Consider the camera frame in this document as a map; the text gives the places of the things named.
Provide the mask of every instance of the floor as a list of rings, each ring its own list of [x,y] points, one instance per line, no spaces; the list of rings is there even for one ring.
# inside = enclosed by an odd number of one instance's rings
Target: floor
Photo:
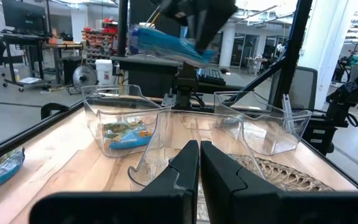
[[[45,67],[54,67],[46,56]],[[21,78],[28,77],[27,67],[24,64],[15,64],[19,69]],[[0,72],[9,77],[9,66],[0,66]],[[18,86],[2,86],[4,78],[0,74],[0,141],[17,134],[41,121],[40,107],[47,103],[61,103],[70,106],[81,99],[81,95],[69,95],[66,90],[46,92],[42,85],[25,86],[23,92],[19,92]]]
[[[51,59],[45,59],[46,67],[53,67]],[[21,78],[27,76],[27,68],[24,65],[17,64],[16,68],[20,70]],[[0,72],[9,74],[8,68],[0,67]],[[238,71],[237,68],[231,68],[231,75],[225,75],[224,79],[228,84],[245,86],[255,77]],[[40,107],[49,102],[72,105],[81,99],[81,95],[69,95],[66,90],[43,93],[39,86],[27,86],[24,92],[19,92],[18,87],[8,85],[2,87],[3,77],[0,76],[0,141],[20,132],[40,122]],[[259,85],[255,92],[264,98],[269,97],[270,81],[266,80]],[[213,102],[213,95],[205,95],[205,101]],[[358,119],[358,110],[353,108],[352,113]],[[335,164],[346,171],[356,181],[358,181],[358,128],[349,126],[348,128],[339,128],[334,136],[333,143],[337,147],[334,153],[329,154]]]

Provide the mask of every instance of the clear plastic bin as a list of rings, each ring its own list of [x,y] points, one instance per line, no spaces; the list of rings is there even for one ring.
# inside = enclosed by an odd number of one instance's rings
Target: clear plastic bin
[[[151,183],[189,140],[197,140],[199,144],[211,141],[229,156],[247,156],[251,162],[246,168],[264,178],[252,151],[245,145],[242,130],[242,121],[232,116],[175,110],[159,112],[156,130],[139,165],[128,168],[131,190],[140,191]],[[208,221],[201,182],[197,217],[201,222]]]
[[[225,105],[224,100],[236,96],[237,93],[236,91],[216,92],[214,112],[242,119],[244,139],[253,151],[271,156],[296,149],[313,114],[311,111],[289,113],[268,105],[254,92],[248,92],[231,107]]]
[[[145,151],[163,108],[136,85],[84,86],[81,91],[87,125],[104,155]]]

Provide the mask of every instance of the white pillar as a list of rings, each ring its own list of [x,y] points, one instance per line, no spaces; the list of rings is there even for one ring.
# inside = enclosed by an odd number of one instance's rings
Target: white pillar
[[[73,41],[81,42],[84,27],[88,26],[88,8],[78,5],[77,9],[71,9],[71,25],[73,28]]]
[[[226,23],[223,27],[223,39],[221,57],[219,58],[219,67],[230,67],[235,35],[236,25],[231,22]]]
[[[256,55],[262,55],[266,45],[266,34],[259,35],[258,46],[256,48]]]
[[[315,1],[298,66],[318,71],[314,108],[320,110],[351,24],[355,0]]]

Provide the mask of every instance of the woven placemat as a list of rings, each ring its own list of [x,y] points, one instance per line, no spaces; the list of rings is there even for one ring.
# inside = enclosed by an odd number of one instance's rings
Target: woven placemat
[[[255,165],[250,156],[230,154],[230,156],[251,171]],[[276,187],[288,191],[334,191],[319,180],[297,171],[294,168],[278,164],[276,162],[256,158],[259,167],[262,169],[266,179]]]

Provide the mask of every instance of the blue packaging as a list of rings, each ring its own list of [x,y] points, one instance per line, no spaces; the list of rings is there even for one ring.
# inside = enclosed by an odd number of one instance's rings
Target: blue packaging
[[[12,150],[0,158],[0,185],[19,171],[24,158],[24,148]]]
[[[159,57],[182,60],[190,65],[202,67],[209,63],[215,51],[205,50],[200,55],[189,40],[164,34],[148,27],[136,27],[130,34],[129,50],[131,54],[147,52]]]

